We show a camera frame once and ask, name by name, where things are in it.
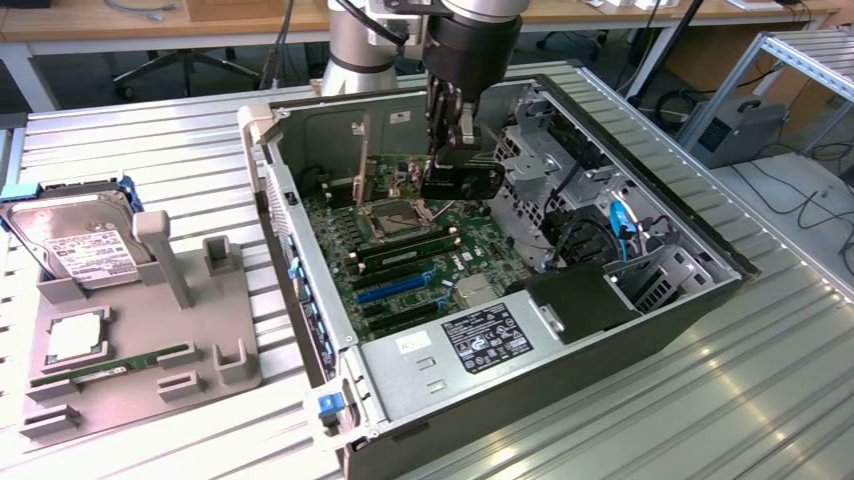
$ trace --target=hard drive label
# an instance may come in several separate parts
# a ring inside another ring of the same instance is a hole
[[[533,350],[503,303],[441,324],[468,373],[479,373]]]
[[[133,257],[116,230],[53,238],[46,246],[78,282],[136,272]]]

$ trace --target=ram module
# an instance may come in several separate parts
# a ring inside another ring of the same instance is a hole
[[[353,252],[358,261],[358,272],[365,275],[397,267],[451,252],[460,245],[456,227],[448,227],[404,240],[358,249]]]

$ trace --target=aluminum profile table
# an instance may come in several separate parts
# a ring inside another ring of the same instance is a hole
[[[691,150],[696,144],[720,105],[732,94],[744,74],[752,69],[761,52],[767,52],[784,65],[797,69],[846,100],[835,115],[819,127],[804,151],[812,149],[848,113],[854,105],[854,30],[840,27],[801,32],[763,32],[747,47],[708,104],[679,132],[679,143],[685,150]],[[764,83],[757,90],[763,91],[768,85],[769,83]]]
[[[850,477],[850,288],[589,72],[553,63],[509,72],[532,73],[552,76],[763,273],[660,354],[405,478]],[[173,216],[177,250],[189,239],[221,233],[246,249],[265,382],[213,404],[22,456],[13,423],[34,289],[8,280],[9,273],[32,278],[34,265],[12,242],[0,252],[4,479],[340,477],[334,455],[312,445],[302,420],[308,384],[250,208],[234,117],[246,103],[310,94],[296,88],[30,116],[22,180],[85,178],[121,168],[148,208]]]

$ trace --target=chair leg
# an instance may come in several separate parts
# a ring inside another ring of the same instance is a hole
[[[181,65],[184,67],[184,96],[192,97],[192,82],[189,81],[192,75],[192,54],[181,55]]]
[[[193,62],[202,63],[214,68],[218,68],[220,70],[225,70],[226,72],[236,73],[237,75],[250,78],[252,80],[258,79],[257,73],[248,68],[241,67],[236,63],[230,63],[226,60],[220,60],[218,58],[204,55],[202,53],[192,52],[192,60]]]
[[[153,72],[154,70],[165,67],[166,65],[172,65],[178,60],[180,58],[177,53],[169,53],[168,55],[164,55],[162,57],[157,57],[153,60],[149,60],[148,62],[142,63],[133,70],[130,70],[126,73],[122,73],[116,78],[113,78],[112,81],[116,85],[121,85],[124,82],[129,82],[134,78],[141,77],[146,73]]]

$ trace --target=blue pcie slot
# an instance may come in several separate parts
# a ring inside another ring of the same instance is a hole
[[[404,280],[400,280],[391,285],[384,287],[374,288],[373,290],[368,290],[366,292],[361,292],[356,295],[356,303],[361,305],[362,303],[372,302],[373,300],[378,300],[381,298],[396,295],[397,293],[403,293],[408,290],[415,290],[416,288],[424,287],[429,281],[432,280],[432,275],[436,272],[436,267],[428,272],[420,273]]]

